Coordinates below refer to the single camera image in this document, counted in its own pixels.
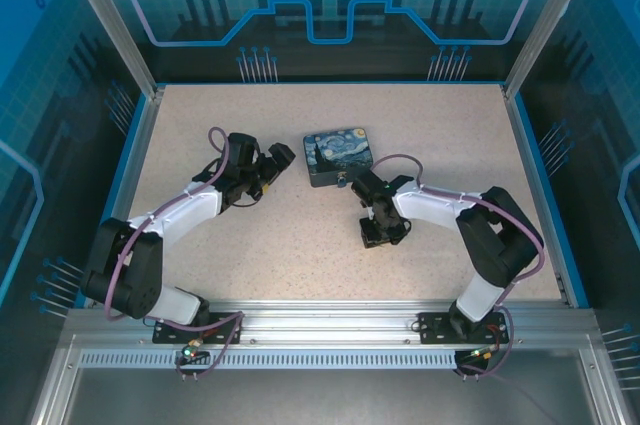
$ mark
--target beige tabletop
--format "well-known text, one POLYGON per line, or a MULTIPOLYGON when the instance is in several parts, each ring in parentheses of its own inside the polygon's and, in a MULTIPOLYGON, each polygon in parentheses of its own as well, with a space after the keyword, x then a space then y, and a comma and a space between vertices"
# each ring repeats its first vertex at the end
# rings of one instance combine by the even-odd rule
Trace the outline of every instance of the beige tabletop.
MULTIPOLYGON (((358 223, 365 213, 351 189, 309 184, 302 139, 314 132, 365 128, 374 159, 414 155, 430 185, 499 185, 539 229, 497 85, 168 86, 131 216, 180 193, 216 156, 207 141, 213 125, 253 135, 263 150, 285 143, 297 158, 258 205, 225 211, 165 254, 165 283, 210 299, 455 298, 471 279, 460 235, 425 222, 414 220, 398 246, 366 250, 358 223)), ((415 166, 392 160, 379 170, 392 179, 415 166)), ((559 298, 551 265, 512 297, 559 298)))

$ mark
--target blue wall panel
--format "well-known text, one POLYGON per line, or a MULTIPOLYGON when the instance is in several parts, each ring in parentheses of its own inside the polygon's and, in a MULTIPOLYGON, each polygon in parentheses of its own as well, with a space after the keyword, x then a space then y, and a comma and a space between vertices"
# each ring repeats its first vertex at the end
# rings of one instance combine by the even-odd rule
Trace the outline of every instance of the blue wall panel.
POLYGON ((158 80, 240 82, 502 80, 546 0, 115 1, 158 80))
POLYGON ((26 423, 77 290, 43 264, 83 268, 139 91, 87 0, 0 0, 0 45, 0 410, 26 423))
POLYGON ((521 93, 589 302, 640 326, 637 0, 572 0, 521 93))

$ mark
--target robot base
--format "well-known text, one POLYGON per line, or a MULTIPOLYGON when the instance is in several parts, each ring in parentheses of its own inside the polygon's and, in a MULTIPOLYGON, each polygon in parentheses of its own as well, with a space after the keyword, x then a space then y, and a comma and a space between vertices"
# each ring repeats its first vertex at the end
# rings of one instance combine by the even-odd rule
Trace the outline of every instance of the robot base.
POLYGON ((494 325, 499 332, 497 339, 500 344, 509 343, 507 324, 504 315, 500 312, 489 313, 479 326, 471 332, 467 340, 462 340, 453 329, 449 319, 449 313, 419 313, 418 320, 412 325, 414 332, 420 334, 420 343, 423 345, 491 345, 496 343, 496 335, 488 326, 494 325))
MULTIPOLYGON (((227 318, 228 316, 233 315, 233 313, 210 313, 209 314, 209 323, 219 322, 220 320, 227 318)), ((203 343, 212 344, 212 345, 224 345, 229 338, 229 334, 233 330, 233 325, 235 320, 231 320, 228 323, 225 323, 219 328, 214 329, 213 333, 208 334, 208 332, 204 332, 205 335, 203 337, 203 343)), ((237 345, 240 343, 240 333, 242 330, 242 324, 236 330, 234 337, 231 339, 232 345, 237 345)), ((153 343, 157 344, 176 344, 176 345, 184 345, 185 343, 189 343, 191 340, 195 340, 202 335, 202 332, 185 332, 183 330, 176 330, 175 328, 170 327, 165 323, 156 322, 153 330, 153 343)))

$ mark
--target starry night box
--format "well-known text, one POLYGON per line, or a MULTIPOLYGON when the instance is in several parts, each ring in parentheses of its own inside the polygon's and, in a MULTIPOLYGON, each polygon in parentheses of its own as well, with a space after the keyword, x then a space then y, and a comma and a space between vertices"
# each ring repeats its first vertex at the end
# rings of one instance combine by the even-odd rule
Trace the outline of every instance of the starry night box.
POLYGON ((307 135, 304 151, 312 187, 344 187, 373 165, 363 128, 307 135))

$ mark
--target robotic arm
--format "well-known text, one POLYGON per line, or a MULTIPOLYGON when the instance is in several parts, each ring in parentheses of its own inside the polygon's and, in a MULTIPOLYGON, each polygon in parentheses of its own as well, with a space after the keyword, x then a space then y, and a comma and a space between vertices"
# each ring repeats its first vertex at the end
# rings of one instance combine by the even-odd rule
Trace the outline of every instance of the robotic arm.
POLYGON ((110 218, 100 225, 81 284, 85 296, 105 303, 118 256, 132 234, 151 219, 118 277, 112 307, 136 319, 150 316, 181 325, 208 324, 206 300, 163 283, 164 253, 200 223, 233 206, 243 193, 260 200, 295 158, 291 149, 280 143, 269 148, 271 156, 267 157, 260 153, 254 137, 231 133, 228 138, 229 159, 215 182, 203 187, 213 178, 211 168, 217 160, 193 177, 184 192, 158 216, 150 212, 127 222, 110 218))
POLYGON ((462 340, 482 324, 512 280, 538 254, 534 243, 512 221, 469 198, 484 200, 507 212, 542 244, 531 222, 502 188, 493 187, 483 194, 456 193, 426 189, 404 175, 387 183, 367 171, 354 181, 352 190, 369 213, 368 218, 360 220, 366 248, 397 245, 411 231, 412 219, 460 232, 476 271, 449 310, 451 326, 462 340))

